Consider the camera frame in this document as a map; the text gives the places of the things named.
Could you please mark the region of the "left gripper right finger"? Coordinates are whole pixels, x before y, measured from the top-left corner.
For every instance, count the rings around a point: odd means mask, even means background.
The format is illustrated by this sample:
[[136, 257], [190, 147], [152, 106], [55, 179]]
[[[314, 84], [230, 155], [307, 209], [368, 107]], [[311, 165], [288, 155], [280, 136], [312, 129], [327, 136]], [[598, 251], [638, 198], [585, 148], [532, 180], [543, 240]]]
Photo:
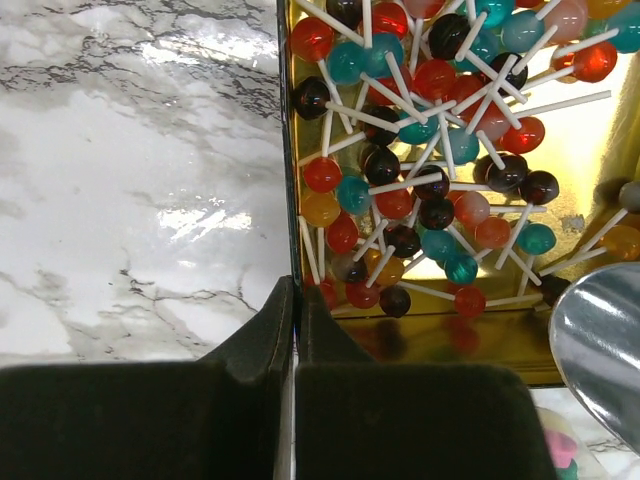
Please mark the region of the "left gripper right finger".
[[317, 288], [297, 324], [300, 479], [552, 479], [531, 395], [480, 364], [382, 364], [332, 318]]

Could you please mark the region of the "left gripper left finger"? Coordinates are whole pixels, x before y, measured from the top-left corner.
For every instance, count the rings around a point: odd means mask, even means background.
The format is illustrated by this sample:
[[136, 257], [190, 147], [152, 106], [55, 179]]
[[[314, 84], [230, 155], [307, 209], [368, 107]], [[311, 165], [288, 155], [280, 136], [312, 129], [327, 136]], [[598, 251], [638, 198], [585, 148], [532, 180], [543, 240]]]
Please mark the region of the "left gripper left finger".
[[5, 479], [287, 479], [295, 286], [191, 361], [1, 372]]

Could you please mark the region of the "metal scoop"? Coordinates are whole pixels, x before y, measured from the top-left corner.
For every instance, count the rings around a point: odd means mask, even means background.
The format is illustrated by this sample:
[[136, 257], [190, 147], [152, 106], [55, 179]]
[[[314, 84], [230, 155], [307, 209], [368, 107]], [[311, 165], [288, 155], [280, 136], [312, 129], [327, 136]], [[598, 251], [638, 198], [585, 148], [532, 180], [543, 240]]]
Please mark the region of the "metal scoop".
[[549, 343], [572, 395], [638, 452], [639, 264], [612, 264], [572, 283], [552, 309]]

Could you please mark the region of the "tin of lollipops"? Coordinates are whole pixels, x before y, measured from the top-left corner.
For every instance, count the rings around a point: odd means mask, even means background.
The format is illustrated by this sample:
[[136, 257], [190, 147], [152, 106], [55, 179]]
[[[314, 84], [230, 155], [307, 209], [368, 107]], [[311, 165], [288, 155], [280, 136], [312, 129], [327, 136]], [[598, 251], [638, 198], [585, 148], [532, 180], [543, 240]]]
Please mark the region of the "tin of lollipops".
[[639, 259], [635, 1], [281, 1], [295, 275], [381, 362], [531, 386], [569, 284]]

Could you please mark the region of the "clear glass jar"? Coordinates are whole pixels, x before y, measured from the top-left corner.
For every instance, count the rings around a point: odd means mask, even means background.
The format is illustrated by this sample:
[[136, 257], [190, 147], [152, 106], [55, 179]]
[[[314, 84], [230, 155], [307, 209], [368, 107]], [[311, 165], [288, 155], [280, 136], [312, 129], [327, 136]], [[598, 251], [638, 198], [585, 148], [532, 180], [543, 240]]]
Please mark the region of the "clear glass jar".
[[537, 414], [559, 479], [605, 480], [610, 478], [567, 419], [544, 407], [537, 407]]

